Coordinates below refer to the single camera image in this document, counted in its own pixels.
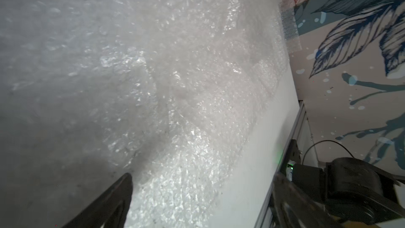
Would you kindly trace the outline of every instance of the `white wall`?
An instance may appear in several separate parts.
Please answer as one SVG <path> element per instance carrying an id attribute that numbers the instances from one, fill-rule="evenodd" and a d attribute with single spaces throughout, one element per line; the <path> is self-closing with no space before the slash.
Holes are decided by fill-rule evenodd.
<path id="1" fill-rule="evenodd" d="M 223 187 L 210 227 L 254 227 L 298 110 L 289 68 Z"/>

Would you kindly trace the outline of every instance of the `plastic sheet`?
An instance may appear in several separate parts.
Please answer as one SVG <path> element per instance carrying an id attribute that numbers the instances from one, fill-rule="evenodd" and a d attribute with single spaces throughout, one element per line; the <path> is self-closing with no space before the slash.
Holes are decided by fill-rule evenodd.
<path id="1" fill-rule="evenodd" d="M 2 167 L 29 174 L 7 183 L 97 157 L 134 177 L 126 227 L 206 226 L 288 65 L 280 0 L 1 2 Z"/>

